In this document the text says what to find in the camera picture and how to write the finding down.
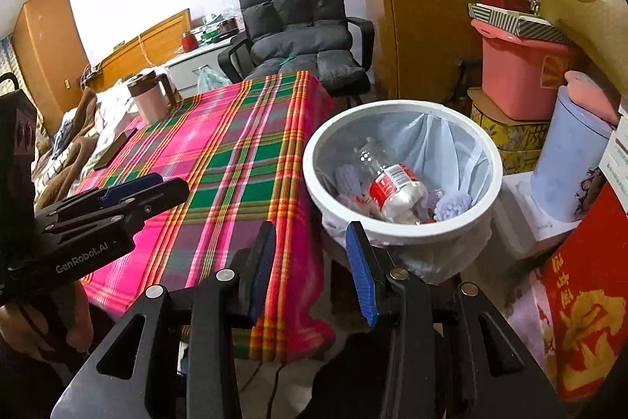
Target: smartphone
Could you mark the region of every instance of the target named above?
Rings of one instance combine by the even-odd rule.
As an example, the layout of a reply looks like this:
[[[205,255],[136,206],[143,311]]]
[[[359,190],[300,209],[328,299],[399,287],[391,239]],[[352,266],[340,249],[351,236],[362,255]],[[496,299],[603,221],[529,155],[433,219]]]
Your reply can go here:
[[[133,134],[137,132],[137,128],[131,128],[131,130],[127,130],[126,132],[121,133],[118,138],[113,142],[109,149],[105,152],[96,166],[94,167],[95,171],[100,171],[101,169],[108,168],[112,163],[113,159],[117,157],[117,154],[120,153],[120,150],[124,147],[126,143],[128,143],[129,139],[133,137]]]

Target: silver screw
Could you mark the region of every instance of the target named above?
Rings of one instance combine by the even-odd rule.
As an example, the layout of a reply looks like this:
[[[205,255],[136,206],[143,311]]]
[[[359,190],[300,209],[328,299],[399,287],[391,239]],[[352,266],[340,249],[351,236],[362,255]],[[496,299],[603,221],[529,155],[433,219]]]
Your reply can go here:
[[[236,276],[236,273],[231,268],[223,268],[216,272],[216,279],[219,281],[230,281]]]
[[[473,283],[463,283],[460,289],[466,296],[476,296],[480,291]]]
[[[404,281],[409,274],[405,268],[395,267],[391,270],[391,277],[396,281]]]
[[[153,286],[150,286],[146,290],[146,296],[148,298],[157,298],[161,296],[162,293],[163,293],[163,288],[161,286],[158,286],[157,284],[153,284]]]

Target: chair armrest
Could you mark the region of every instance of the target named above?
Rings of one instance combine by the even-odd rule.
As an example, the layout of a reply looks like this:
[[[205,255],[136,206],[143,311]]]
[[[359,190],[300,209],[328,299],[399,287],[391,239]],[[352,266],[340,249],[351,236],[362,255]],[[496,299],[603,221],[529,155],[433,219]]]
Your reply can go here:
[[[223,50],[220,54],[218,54],[218,65],[221,67],[221,70],[225,73],[227,78],[233,82],[233,84],[237,84],[238,82],[242,82],[244,77],[240,75],[236,67],[233,66],[231,62],[231,56],[237,52],[237,50],[246,45],[246,48],[250,50],[250,40],[247,38],[246,32],[241,32],[240,34],[235,35],[231,39],[231,45],[226,50]]]
[[[371,69],[373,63],[373,47],[375,45],[375,26],[370,20],[348,16],[347,22],[360,28],[362,33],[362,68]]]

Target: plastic bottle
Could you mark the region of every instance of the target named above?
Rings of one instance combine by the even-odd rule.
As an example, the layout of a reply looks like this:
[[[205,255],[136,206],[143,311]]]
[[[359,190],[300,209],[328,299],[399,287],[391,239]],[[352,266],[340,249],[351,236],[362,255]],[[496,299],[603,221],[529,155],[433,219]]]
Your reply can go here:
[[[356,153],[363,181],[382,218],[397,224],[420,224],[429,219],[428,191],[414,173],[384,147],[368,137]]]

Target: red jar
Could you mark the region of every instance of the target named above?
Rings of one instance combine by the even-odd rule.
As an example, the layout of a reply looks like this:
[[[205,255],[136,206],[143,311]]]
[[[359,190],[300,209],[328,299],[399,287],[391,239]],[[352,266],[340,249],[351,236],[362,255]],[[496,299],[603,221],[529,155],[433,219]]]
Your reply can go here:
[[[199,48],[199,42],[191,32],[186,32],[181,36],[181,46],[183,47],[183,52],[190,52]]]

